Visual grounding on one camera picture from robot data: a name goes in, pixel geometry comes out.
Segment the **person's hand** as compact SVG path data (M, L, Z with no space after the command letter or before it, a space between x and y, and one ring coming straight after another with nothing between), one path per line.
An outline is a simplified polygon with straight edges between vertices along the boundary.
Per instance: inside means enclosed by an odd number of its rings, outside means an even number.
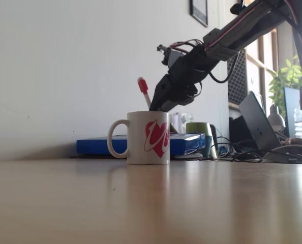
M302 146L302 138L286 138L285 141L281 142L282 146L285 145L301 145Z

